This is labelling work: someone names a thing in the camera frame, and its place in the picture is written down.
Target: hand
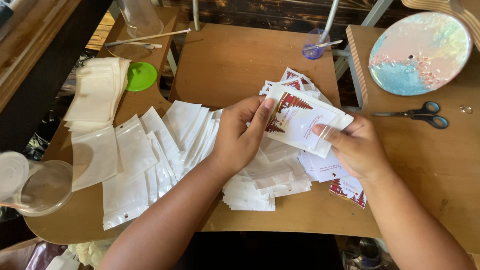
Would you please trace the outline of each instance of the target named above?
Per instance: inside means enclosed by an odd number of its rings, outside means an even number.
[[[359,180],[378,180],[385,173],[392,173],[385,149],[378,138],[373,123],[357,113],[343,132],[332,128],[324,138],[332,144],[332,150],[347,172]],[[313,133],[320,135],[326,126],[315,125]]]
[[[247,166],[258,152],[274,100],[254,96],[223,109],[212,153],[216,170],[230,177]]]

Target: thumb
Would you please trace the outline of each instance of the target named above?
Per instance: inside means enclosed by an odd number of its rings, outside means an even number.
[[[333,127],[324,124],[317,124],[313,126],[312,131],[315,135],[331,143],[341,152],[348,153],[349,150],[354,149],[354,139]]]
[[[267,98],[260,104],[250,122],[250,126],[244,134],[249,137],[258,137],[259,140],[262,139],[264,129],[267,126],[270,114],[272,113],[274,102],[273,98]]]

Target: dark wooden wall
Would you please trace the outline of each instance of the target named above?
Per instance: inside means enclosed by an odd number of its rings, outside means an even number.
[[[224,25],[248,26],[282,31],[307,33],[314,28],[324,28],[333,0],[199,0],[200,21]],[[360,25],[376,0],[340,0],[330,31],[331,40],[343,39],[337,46],[347,45],[345,29],[349,24]],[[163,0],[166,7],[178,6],[180,19],[177,30],[187,29],[193,20],[192,0]],[[420,12],[405,7],[401,0],[394,0],[376,27],[387,28],[396,21]],[[174,41],[180,53],[185,35],[175,35]],[[166,66],[163,76],[170,86],[173,75]],[[356,106],[356,96],[347,71],[338,82],[342,105]]]

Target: clear plastic container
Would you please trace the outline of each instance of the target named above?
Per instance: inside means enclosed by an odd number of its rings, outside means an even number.
[[[16,152],[0,153],[0,205],[24,216],[43,216],[73,195],[72,166],[61,160],[27,160]]]
[[[163,32],[163,23],[150,0],[117,0],[117,3],[131,37],[153,36]]]
[[[330,35],[322,29],[315,28],[312,31],[308,32],[307,39],[305,40],[305,45],[303,45],[304,49],[302,50],[302,53],[308,59],[317,59],[323,54],[323,52],[328,46],[313,49],[305,48],[328,42],[330,42]]]

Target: scissors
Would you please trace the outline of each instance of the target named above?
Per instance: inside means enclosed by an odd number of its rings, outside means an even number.
[[[401,112],[373,112],[372,115],[410,117],[413,120],[424,120],[430,125],[432,125],[434,128],[444,129],[448,127],[448,122],[442,116],[437,115],[439,111],[440,106],[438,106],[437,103],[433,101],[427,101],[419,110],[408,110]]]

